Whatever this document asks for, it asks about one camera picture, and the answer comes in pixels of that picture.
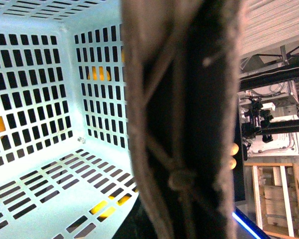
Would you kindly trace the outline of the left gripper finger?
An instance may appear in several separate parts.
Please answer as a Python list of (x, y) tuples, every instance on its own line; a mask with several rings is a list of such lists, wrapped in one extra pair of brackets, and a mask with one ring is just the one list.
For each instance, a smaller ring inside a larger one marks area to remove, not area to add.
[(247, 4), (121, 2), (128, 135), (158, 239), (237, 236), (230, 150)]

